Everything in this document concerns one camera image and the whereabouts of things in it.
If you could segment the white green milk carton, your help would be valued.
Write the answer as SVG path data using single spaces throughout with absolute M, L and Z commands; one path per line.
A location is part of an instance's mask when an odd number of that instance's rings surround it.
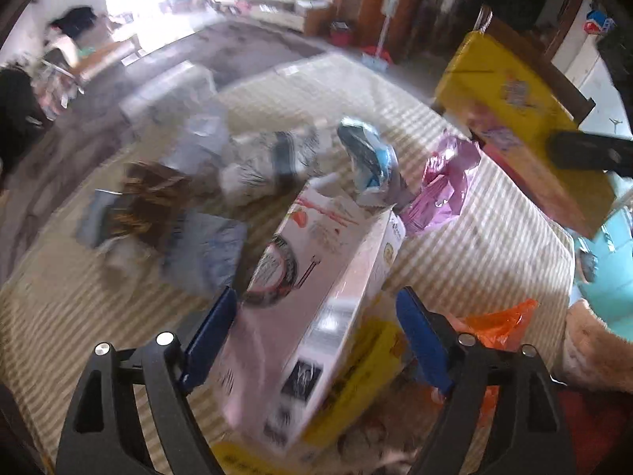
M 203 65 L 183 61 L 140 85 L 119 104 L 122 116 L 130 124 L 139 122 L 169 106 L 201 104 L 217 93 L 214 75 Z

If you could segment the orange plastic bag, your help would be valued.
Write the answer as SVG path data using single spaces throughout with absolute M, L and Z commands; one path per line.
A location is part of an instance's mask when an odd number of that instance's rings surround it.
M 539 306 L 538 301 L 527 299 L 512 308 L 493 313 L 463 317 L 449 313 L 444 315 L 456 331 L 474 334 L 486 348 L 516 352 Z M 493 414 L 498 395 L 499 388 L 497 386 L 487 387 L 479 411 L 479 427 Z M 439 389 L 430 390 L 429 396 L 435 407 L 442 407 L 445 399 Z

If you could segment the yellow bear medicine box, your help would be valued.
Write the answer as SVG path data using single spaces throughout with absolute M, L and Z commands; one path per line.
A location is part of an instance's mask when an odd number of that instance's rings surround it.
M 326 469 L 324 452 L 335 445 L 384 388 L 404 368 L 407 341 L 392 321 L 371 316 L 354 336 L 347 361 L 303 435 L 283 457 L 237 441 L 235 436 L 211 446 L 228 474 L 310 474 Z

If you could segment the pink white toothpaste box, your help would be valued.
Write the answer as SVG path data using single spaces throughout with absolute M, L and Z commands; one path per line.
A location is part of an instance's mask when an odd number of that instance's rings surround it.
M 266 246 L 211 373 L 229 426 L 277 455 L 300 438 L 404 242 L 335 174 L 312 178 Z

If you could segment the blue white snack wrapper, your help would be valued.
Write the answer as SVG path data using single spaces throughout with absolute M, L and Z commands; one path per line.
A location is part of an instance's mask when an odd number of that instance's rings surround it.
M 352 163 L 358 193 L 386 193 L 392 185 L 398 161 L 395 149 L 373 125 L 353 117 L 343 117 L 337 135 Z

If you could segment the red green trash bin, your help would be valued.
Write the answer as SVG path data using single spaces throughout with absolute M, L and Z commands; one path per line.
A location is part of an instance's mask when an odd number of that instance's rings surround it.
M 591 310 L 616 334 L 632 340 L 632 212 L 624 207 L 587 239 L 573 233 L 575 285 Z

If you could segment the low tv cabinet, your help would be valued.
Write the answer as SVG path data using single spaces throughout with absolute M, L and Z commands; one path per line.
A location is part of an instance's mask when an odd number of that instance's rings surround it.
M 319 36 L 334 19 L 327 0 L 210 0 L 217 12 L 246 16 L 260 23 Z

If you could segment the dark brown small box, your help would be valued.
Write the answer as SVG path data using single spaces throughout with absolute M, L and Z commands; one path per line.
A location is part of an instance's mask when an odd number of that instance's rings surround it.
M 188 203 L 191 178 L 155 162 L 127 165 L 120 194 L 106 213 L 112 237 L 131 236 L 161 251 Z

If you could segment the small red floor bin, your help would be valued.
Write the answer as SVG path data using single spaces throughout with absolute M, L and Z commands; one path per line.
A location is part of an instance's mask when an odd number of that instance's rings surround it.
M 354 26 L 348 21 L 332 21 L 328 40 L 333 46 L 349 47 L 354 40 Z

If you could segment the white paper ball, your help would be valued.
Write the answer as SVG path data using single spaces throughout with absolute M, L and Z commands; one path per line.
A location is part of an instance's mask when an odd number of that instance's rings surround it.
M 226 118 L 218 115 L 196 115 L 184 121 L 175 145 L 161 163 L 188 176 L 194 176 L 223 165 L 223 154 L 229 143 Z

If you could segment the yellow orange carton box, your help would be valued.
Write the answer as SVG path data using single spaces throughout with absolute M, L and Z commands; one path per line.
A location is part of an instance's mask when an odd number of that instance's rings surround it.
M 616 199 L 601 172 L 557 168 L 547 155 L 556 131 L 579 128 L 542 78 L 488 34 L 472 31 L 436 89 L 436 101 L 546 216 L 585 237 L 598 233 Z

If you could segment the white patterned paper cup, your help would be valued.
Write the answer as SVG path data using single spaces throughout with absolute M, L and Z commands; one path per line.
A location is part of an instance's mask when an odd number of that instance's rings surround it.
M 235 135 L 223 153 L 221 193 L 234 207 L 288 193 L 330 169 L 330 148 L 330 130 L 316 125 Z

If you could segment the wooden sofa bench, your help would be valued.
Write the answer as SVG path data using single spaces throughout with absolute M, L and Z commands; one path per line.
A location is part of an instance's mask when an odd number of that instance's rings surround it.
M 116 31 L 103 45 L 97 48 L 90 46 L 86 50 L 81 50 L 68 36 L 59 36 L 45 48 L 42 62 L 79 85 L 84 85 L 114 63 L 139 50 L 137 34 L 125 30 Z

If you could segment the striped yellow table mat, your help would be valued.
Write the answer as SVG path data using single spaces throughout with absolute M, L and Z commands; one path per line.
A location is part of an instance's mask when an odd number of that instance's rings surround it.
M 219 93 L 234 133 L 292 129 L 353 116 L 375 125 L 395 147 L 404 176 L 416 179 L 449 125 L 425 104 L 341 54 L 282 65 Z M 56 455 L 72 393 L 92 348 L 133 348 L 203 299 L 163 283 L 155 266 L 119 282 L 102 258 L 74 237 L 93 192 L 117 186 L 125 165 L 172 149 L 184 106 L 147 121 L 137 142 L 93 172 L 50 218 L 1 291 L 1 378 L 35 440 Z M 526 339 L 548 365 L 564 336 L 574 271 L 571 236 L 549 221 L 493 161 L 482 160 L 460 216 L 409 239 L 385 282 L 411 286 L 427 306 L 457 316 L 510 308 L 538 311 Z

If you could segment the pink plastic bag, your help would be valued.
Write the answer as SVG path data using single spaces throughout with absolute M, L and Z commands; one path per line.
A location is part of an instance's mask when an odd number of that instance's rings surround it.
M 422 236 L 460 216 L 481 160 L 478 144 L 443 134 L 426 161 L 419 190 L 400 214 L 409 237 Z

